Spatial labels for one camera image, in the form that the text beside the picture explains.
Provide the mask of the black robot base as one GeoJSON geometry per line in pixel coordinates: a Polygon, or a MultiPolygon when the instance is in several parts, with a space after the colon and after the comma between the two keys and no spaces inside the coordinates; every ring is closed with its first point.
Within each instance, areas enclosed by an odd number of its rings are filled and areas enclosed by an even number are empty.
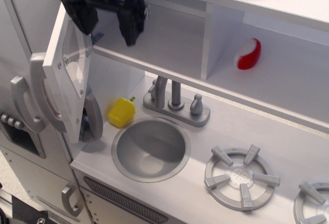
{"type": "Polygon", "coordinates": [[[51,223],[47,211],[38,211],[2,189],[1,223],[51,223]]]}

